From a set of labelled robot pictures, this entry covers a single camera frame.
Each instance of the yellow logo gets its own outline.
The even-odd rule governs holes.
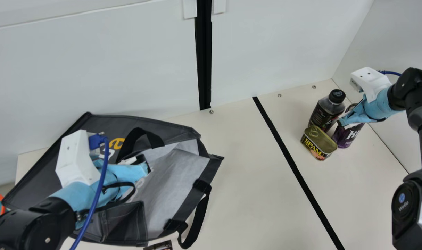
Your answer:
[[[109,142],[109,148],[118,150],[122,148],[123,142],[125,141],[125,138],[115,138],[112,141]]]

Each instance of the white wall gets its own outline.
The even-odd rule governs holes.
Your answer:
[[[86,111],[198,109],[194,20],[182,0],[0,28],[1,183],[14,179],[18,154],[48,147]]]
[[[0,27],[150,0],[0,0]]]
[[[212,105],[329,79],[373,0],[228,0],[213,16]]]
[[[362,97],[350,87],[349,74],[365,66],[422,69],[422,0],[375,0],[333,76],[353,102]],[[405,112],[371,126],[409,172],[421,168],[417,133],[408,126]]]

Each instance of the black strap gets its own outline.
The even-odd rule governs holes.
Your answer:
[[[102,206],[102,207],[98,207],[95,209],[95,212],[100,212],[100,211],[104,211],[107,210],[109,208],[115,207],[115,206],[119,206],[123,203],[125,203],[126,201],[128,201],[135,193],[136,187],[135,184],[133,182],[116,182],[110,185],[105,185],[103,186],[103,192],[106,192],[106,190],[108,190],[109,188],[116,188],[116,187],[124,187],[124,186],[129,186],[132,187],[132,191],[124,198],[115,201],[115,202],[109,202],[108,204]],[[79,211],[79,214],[81,215],[81,217],[86,216],[89,213],[89,209],[84,209]]]
[[[208,207],[209,201],[209,194],[211,193],[212,189],[211,185],[202,180],[196,180],[193,185],[193,188],[200,190],[206,196],[198,203],[197,208],[195,209],[194,220],[184,242],[182,242],[182,233],[188,228],[188,224],[186,222],[181,222],[179,220],[169,220],[165,226],[166,230],[171,229],[179,232],[179,237],[177,238],[177,240],[179,241],[179,245],[183,249],[190,248],[198,238],[201,226],[203,225],[203,220],[205,219],[206,208]]]
[[[151,148],[155,149],[158,147],[164,147],[165,143],[163,142],[160,136],[144,130],[142,128],[134,128],[129,134],[126,136],[125,141],[123,142],[122,148],[118,152],[117,162],[119,163],[123,158],[133,152],[133,146],[135,142],[142,136],[146,135],[149,140],[149,144],[151,144]]]

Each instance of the bottle cap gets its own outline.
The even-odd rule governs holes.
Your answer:
[[[341,104],[345,100],[345,92],[342,90],[332,90],[328,99],[336,104]]]

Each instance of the black line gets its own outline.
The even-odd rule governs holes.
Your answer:
[[[200,110],[211,108],[212,0],[197,0],[195,51]]]
[[[337,249],[345,250],[343,247],[341,241],[339,240],[338,236],[334,232],[333,228],[330,225],[330,222],[324,215],[321,207],[316,201],[316,198],[311,193],[311,190],[309,189],[308,185],[306,185],[306,182],[303,178],[303,176],[300,174],[299,169],[296,166],[296,163],[293,160],[293,157],[291,156],[290,152],[288,151],[287,147],[285,146],[284,142],[282,141],[282,138],[279,135],[279,132],[277,132],[276,127],[274,127],[273,122],[268,117],[268,114],[266,113],[265,109],[263,108],[262,104],[260,103],[259,99],[257,97],[253,97],[254,102],[257,105],[257,108],[260,111],[260,114],[262,114],[263,119],[265,120],[266,124],[271,130],[271,133],[273,133],[274,138],[276,139],[277,144],[279,145],[280,149],[282,150],[283,155],[287,159],[288,164],[290,165],[291,170],[295,174],[296,179],[298,180],[301,188],[306,194],[306,197],[308,198],[309,202],[312,204],[314,211],[316,211],[316,214],[319,216],[319,219],[321,220],[323,226],[325,227],[327,233],[331,237],[331,240],[333,241],[334,245]]]

